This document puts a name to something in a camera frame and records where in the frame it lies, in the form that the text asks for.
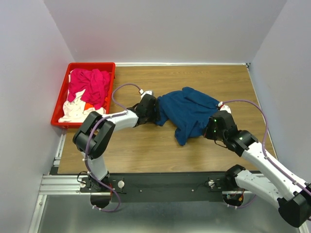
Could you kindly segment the blue printed t shirt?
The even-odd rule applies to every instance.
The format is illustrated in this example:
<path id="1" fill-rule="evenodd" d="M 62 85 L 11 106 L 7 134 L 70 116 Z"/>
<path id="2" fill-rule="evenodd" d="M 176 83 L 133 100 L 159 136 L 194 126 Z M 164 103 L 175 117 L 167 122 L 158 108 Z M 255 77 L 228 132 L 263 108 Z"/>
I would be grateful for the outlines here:
<path id="1" fill-rule="evenodd" d="M 218 111 L 219 101 L 191 87 L 184 87 L 157 98 L 160 119 L 155 122 L 163 126 L 170 120 L 175 126 L 174 136 L 179 145 L 189 138 L 203 135 L 209 118 Z"/>

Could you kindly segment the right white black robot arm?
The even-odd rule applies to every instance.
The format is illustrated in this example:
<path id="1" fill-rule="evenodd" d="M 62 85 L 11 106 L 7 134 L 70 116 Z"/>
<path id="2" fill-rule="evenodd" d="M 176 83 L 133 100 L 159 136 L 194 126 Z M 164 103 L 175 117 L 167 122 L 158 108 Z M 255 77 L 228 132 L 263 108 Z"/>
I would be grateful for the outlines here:
<path id="1" fill-rule="evenodd" d="M 291 226 L 299 228 L 311 217 L 311 185 L 273 157 L 249 131 L 238 130 L 231 113 L 218 111 L 208 119 L 204 137 L 223 142 L 226 149 L 254 164 L 264 175 L 258 178 L 235 165 L 224 177 L 229 190 L 246 189 L 277 208 Z"/>

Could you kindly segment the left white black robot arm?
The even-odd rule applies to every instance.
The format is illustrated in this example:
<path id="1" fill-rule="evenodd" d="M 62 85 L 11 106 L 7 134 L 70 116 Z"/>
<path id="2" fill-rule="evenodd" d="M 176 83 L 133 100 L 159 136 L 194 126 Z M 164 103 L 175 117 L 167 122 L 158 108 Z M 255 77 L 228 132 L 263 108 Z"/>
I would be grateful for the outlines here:
<path id="1" fill-rule="evenodd" d="M 73 143 L 83 155 L 91 186 L 98 192 L 112 189 L 108 183 L 109 171 L 104 152 L 114 132 L 134 128 L 159 120 L 157 98 L 145 92 L 139 103 L 122 112 L 101 115 L 91 112 L 73 137 Z"/>

